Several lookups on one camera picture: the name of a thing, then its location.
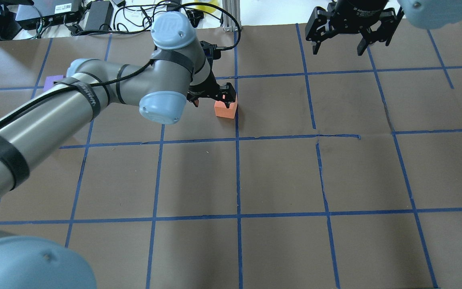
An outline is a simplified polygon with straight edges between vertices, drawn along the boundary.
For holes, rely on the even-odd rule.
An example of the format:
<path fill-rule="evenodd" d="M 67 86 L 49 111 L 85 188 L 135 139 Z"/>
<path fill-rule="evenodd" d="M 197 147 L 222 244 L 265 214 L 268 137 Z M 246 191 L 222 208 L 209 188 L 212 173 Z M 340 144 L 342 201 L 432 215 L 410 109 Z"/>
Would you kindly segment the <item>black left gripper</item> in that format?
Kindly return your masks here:
<path fill-rule="evenodd" d="M 198 108 L 200 98 L 210 98 L 229 109 L 232 104 L 236 104 L 236 90 L 230 82 L 226 82 L 224 85 L 217 84 L 213 73 L 213 62 L 221 58 L 223 48 L 207 41 L 200 41 L 200 45 L 205 60 L 203 65 L 195 71 L 195 83 L 189 86 L 187 100 Z"/>

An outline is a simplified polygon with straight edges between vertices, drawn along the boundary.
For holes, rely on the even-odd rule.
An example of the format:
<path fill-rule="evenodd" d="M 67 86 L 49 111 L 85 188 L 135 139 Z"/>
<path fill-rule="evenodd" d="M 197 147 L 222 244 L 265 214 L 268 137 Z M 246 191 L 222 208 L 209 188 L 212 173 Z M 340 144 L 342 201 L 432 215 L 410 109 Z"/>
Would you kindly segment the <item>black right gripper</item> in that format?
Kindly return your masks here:
<path fill-rule="evenodd" d="M 316 6 L 306 24 L 306 41 L 312 43 L 313 55 L 322 42 L 340 34 L 361 34 L 357 55 L 376 42 L 389 46 L 404 11 L 387 4 L 387 0 L 332 0 L 325 8 Z"/>

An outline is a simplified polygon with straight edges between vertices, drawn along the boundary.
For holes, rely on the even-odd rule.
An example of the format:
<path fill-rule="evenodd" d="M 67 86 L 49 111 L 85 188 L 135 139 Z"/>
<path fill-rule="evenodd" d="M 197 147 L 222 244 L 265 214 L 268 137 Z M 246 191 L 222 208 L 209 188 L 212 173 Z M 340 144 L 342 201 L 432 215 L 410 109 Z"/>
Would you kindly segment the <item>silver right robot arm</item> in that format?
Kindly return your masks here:
<path fill-rule="evenodd" d="M 336 35 L 361 35 L 357 55 L 377 42 L 389 46 L 403 18 L 425 30 L 462 20 L 462 0 L 399 0 L 398 10 L 387 4 L 387 0 L 332 0 L 327 8 L 315 7 L 305 29 L 313 54 Z"/>

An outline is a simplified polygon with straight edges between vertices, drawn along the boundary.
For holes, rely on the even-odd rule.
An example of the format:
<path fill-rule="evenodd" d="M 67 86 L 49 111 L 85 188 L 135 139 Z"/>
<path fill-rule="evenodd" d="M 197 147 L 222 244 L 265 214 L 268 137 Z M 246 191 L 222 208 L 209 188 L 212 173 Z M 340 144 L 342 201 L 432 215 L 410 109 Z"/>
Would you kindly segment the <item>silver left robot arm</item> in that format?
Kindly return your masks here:
<path fill-rule="evenodd" d="M 198 40 L 185 14 L 160 14 L 150 32 L 155 47 L 143 67 L 76 59 L 64 79 L 0 119 L 0 198 L 110 104 L 137 106 L 144 118 L 170 125 L 187 102 L 236 102 L 233 86 L 217 84 L 212 71 L 222 48 Z M 92 268 L 75 251 L 0 230 L 0 289 L 96 287 Z"/>

